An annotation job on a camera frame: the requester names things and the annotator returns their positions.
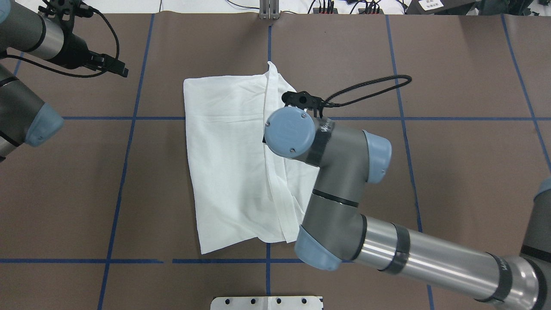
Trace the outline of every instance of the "table surface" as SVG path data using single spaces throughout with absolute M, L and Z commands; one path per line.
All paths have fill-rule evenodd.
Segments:
M 201 255 L 182 81 L 262 74 L 271 60 L 297 90 L 326 97 L 411 75 L 399 92 L 326 111 L 392 142 L 387 177 L 366 187 L 360 211 L 514 255 L 551 169 L 551 19 L 108 17 L 126 79 L 2 61 L 66 123 L 0 165 L 0 308 L 208 309 L 217 296 L 316 295 L 325 309 L 491 309 L 360 265 L 316 270 L 296 260 L 292 244 L 252 239 Z M 75 32 L 91 50 L 114 53 L 101 19 Z

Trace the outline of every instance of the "white cloth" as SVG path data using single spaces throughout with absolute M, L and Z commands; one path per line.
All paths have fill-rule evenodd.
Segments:
M 187 156 L 201 253 L 258 237 L 296 241 L 318 168 L 262 143 L 264 123 L 294 91 L 271 62 L 256 76 L 186 79 Z

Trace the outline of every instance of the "black rubber band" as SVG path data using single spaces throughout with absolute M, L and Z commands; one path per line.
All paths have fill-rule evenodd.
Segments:
M 44 18 L 40 18 L 40 20 L 42 21 L 42 34 L 40 35 L 40 39 L 38 40 L 38 42 L 33 47 L 31 47 L 30 49 L 24 51 L 26 53 L 32 52 L 32 51 L 38 49 L 39 46 L 42 45 L 42 43 L 44 42 L 44 38 L 46 37 L 46 22 L 44 21 Z
M 0 81 L 0 87 L 6 85 L 6 84 L 9 84 L 9 83 L 12 83 L 13 81 L 17 81 L 19 80 L 17 77 L 9 77 L 9 78 L 6 78 L 6 79 L 3 79 Z
M 361 220 L 363 222 L 363 233 L 361 234 L 361 239 L 360 239 L 360 244 L 358 245 L 358 249 L 356 250 L 356 253 L 354 254 L 354 256 L 352 257 L 351 260 L 355 260 L 356 258 L 358 258 L 358 255 L 360 255 L 361 253 L 361 249 L 363 249 L 364 247 L 364 241 L 365 241 L 365 234 L 368 232 L 368 219 L 365 217 L 365 215 L 363 214 L 360 214 L 361 215 Z
M 386 272 L 391 275 L 397 275 L 402 272 L 402 269 L 406 266 L 409 260 L 409 250 L 411 247 L 411 240 L 409 239 L 409 231 L 407 228 L 394 224 L 396 228 L 396 251 L 392 261 L 386 268 L 379 271 Z
M 333 201 L 336 201 L 340 204 L 344 204 L 344 205 L 347 205 L 347 206 L 351 206 L 351 207 L 355 207 L 357 208 L 359 203 L 355 202 L 355 201 L 352 201 L 352 200 L 347 200 L 347 199 L 344 199 L 344 198 L 341 198 L 341 197 L 337 197 L 337 196 L 333 196 L 331 194 L 328 194 L 328 193 L 324 193 L 323 191 L 319 191 L 317 189 L 313 189 L 312 190 L 312 194 L 314 195 L 318 195 L 319 197 L 322 197 L 322 198 L 325 198 L 325 199 L 329 199 L 329 200 L 333 200 Z
M 551 263 L 551 253 L 529 247 L 525 244 L 522 245 L 520 253 Z
M 499 256 L 496 256 L 492 253 L 490 254 L 494 259 L 495 262 L 498 264 L 499 269 L 499 282 L 498 282 L 498 288 L 495 289 L 495 292 L 488 298 L 479 300 L 475 299 L 479 302 L 489 302 L 492 300 L 497 300 L 503 302 L 505 298 L 509 295 L 509 292 L 511 292 L 511 288 L 513 286 L 513 273 L 511 271 L 511 266 L 509 266 L 509 263 L 507 261 Z
M 538 264 L 534 263 L 531 259 L 527 259 L 523 257 L 534 269 L 534 273 L 536 274 L 536 278 L 538 279 L 538 298 L 536 299 L 536 303 L 534 304 L 534 307 L 532 310 L 542 310 L 543 306 L 545 305 L 545 300 L 547 299 L 547 279 L 545 279 L 545 275 L 543 274 L 542 269 L 538 266 Z
M 3 133 L 1 130 L 0 130 L 0 137 L 4 138 L 4 140 L 8 141 L 9 143 L 11 143 L 14 147 L 19 147 L 21 145 L 21 143 L 17 143 L 16 140 L 13 140 L 12 138 L 8 137 L 8 135 L 6 135 L 5 133 Z
M 331 139 L 331 134 L 335 128 L 335 122 L 330 119 L 321 119 L 320 127 L 316 131 L 316 136 L 314 137 L 314 142 L 310 147 L 308 156 L 306 157 L 306 163 L 314 165 L 316 167 L 320 166 L 321 157 L 325 152 L 325 147 Z

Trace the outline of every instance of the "white floor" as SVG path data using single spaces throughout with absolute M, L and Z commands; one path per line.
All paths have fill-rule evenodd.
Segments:
M 36 11 L 38 6 L 44 5 L 42 0 L 15 0 L 18 3 Z M 242 6 L 258 7 L 260 0 L 232 0 Z M 86 0 L 86 4 L 97 8 L 103 13 L 156 13 L 160 10 L 170 10 L 178 13 L 239 13 L 257 12 L 254 9 L 236 7 L 226 0 Z M 279 9 L 289 10 L 295 13 L 306 13 L 311 0 L 280 0 Z M 403 14 L 402 5 L 397 0 L 381 0 L 379 3 L 385 14 Z M 348 5 L 344 0 L 335 0 L 335 7 L 340 14 L 348 14 L 354 5 Z M 353 14 L 358 13 L 358 8 L 364 4 L 358 4 Z M 537 0 L 529 6 L 532 11 L 540 15 L 551 15 L 550 6 L 537 4 Z

